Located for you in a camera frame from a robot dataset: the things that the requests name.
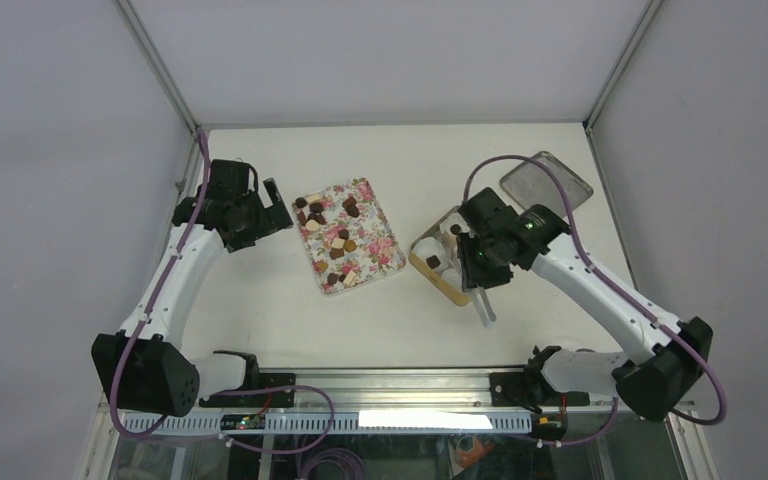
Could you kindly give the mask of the gold square tin box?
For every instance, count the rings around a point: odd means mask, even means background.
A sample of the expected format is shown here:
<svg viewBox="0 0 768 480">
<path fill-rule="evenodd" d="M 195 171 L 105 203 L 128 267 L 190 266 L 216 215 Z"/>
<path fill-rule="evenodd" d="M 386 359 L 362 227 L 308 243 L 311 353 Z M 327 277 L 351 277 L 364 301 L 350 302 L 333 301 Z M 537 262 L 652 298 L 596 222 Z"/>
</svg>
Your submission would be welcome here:
<svg viewBox="0 0 768 480">
<path fill-rule="evenodd" d="M 410 264 L 444 297 L 458 307 L 471 303 L 462 290 L 457 235 L 468 231 L 458 207 L 452 207 L 410 245 Z"/>
</svg>

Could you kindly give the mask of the silver square tin lid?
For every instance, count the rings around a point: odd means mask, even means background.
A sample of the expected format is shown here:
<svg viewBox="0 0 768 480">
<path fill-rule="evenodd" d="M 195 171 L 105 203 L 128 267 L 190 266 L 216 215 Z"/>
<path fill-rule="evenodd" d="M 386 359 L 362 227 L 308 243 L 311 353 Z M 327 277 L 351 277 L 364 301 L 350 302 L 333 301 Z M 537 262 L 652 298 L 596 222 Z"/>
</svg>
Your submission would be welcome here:
<svg viewBox="0 0 768 480">
<path fill-rule="evenodd" d="M 559 181 L 569 206 L 575 210 L 593 195 L 593 187 L 548 151 L 541 151 L 533 160 L 548 168 Z M 522 163 L 500 179 L 499 186 L 522 209 L 543 205 L 562 218 L 567 217 L 559 188 L 539 166 Z"/>
</svg>

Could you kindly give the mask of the dark square chocolate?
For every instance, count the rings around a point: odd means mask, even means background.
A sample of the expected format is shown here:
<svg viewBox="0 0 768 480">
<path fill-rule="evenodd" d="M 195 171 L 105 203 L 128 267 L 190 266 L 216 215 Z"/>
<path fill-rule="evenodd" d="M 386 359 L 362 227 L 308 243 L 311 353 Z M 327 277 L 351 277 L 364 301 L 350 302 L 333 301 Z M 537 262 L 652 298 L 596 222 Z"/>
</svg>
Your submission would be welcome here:
<svg viewBox="0 0 768 480">
<path fill-rule="evenodd" d="M 440 261 L 439 257 L 436 256 L 436 255 L 428 256 L 425 259 L 425 262 L 426 262 L 427 266 L 430 269 L 432 269 L 432 270 L 438 269 L 441 266 L 441 264 L 442 264 L 442 262 Z"/>
</svg>

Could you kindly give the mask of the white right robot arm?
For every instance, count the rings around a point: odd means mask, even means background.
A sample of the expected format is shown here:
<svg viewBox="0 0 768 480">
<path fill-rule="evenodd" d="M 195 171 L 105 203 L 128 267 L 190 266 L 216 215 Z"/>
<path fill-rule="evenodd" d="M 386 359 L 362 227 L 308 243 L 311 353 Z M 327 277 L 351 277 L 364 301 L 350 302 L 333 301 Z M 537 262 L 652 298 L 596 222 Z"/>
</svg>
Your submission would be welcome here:
<svg viewBox="0 0 768 480">
<path fill-rule="evenodd" d="M 535 348 L 523 369 L 526 403 L 548 405 L 562 393 L 620 399 L 637 415 L 660 421 L 703 375 L 712 328 L 681 320 L 632 291 L 583 246 L 573 225 L 544 205 L 518 213 L 490 188 L 458 208 L 466 224 L 457 255 L 466 290 L 508 284 L 514 268 L 549 282 L 594 319 L 617 352 Z"/>
</svg>

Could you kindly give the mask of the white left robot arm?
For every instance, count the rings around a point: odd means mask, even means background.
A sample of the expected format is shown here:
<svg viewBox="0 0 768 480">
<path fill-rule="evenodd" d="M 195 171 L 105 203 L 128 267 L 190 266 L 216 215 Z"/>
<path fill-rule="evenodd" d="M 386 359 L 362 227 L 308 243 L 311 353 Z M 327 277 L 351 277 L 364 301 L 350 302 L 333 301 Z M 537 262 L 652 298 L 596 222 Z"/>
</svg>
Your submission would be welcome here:
<svg viewBox="0 0 768 480">
<path fill-rule="evenodd" d="M 91 356 L 111 405 L 183 417 L 223 392 L 237 406 L 261 392 L 255 355 L 216 350 L 189 359 L 181 351 L 185 325 L 213 264 L 292 227 L 274 179 L 249 163 L 213 160 L 193 196 L 171 219 L 169 242 L 148 288 L 113 334 L 100 334 Z"/>
</svg>

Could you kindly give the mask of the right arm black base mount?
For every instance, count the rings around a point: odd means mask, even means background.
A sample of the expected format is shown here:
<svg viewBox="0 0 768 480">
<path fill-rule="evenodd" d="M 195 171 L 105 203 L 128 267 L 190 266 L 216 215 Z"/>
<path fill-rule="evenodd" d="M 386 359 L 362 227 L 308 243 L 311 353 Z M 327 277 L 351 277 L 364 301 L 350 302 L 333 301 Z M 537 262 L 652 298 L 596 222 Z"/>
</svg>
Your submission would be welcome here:
<svg viewBox="0 0 768 480">
<path fill-rule="evenodd" d="M 590 404 L 585 392 L 558 392 L 542 376 L 546 361 L 561 350 L 560 346 L 534 347 L 532 358 L 519 370 L 491 372 L 489 391 L 494 407 L 521 407 L 534 413 L 541 413 L 542 407 L 573 406 Z"/>
</svg>

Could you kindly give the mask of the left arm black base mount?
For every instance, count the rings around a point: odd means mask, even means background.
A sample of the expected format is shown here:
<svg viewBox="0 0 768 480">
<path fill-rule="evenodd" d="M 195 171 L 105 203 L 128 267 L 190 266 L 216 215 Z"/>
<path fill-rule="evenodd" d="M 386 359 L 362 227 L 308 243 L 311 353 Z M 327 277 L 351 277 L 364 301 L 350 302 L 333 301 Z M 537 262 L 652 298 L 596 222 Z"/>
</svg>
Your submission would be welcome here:
<svg viewBox="0 0 768 480">
<path fill-rule="evenodd" d="M 200 375 L 198 405 L 202 408 L 260 408 L 272 395 L 271 405 L 291 407 L 295 373 L 263 372 L 257 356 L 231 350 L 215 350 L 197 359 Z"/>
</svg>

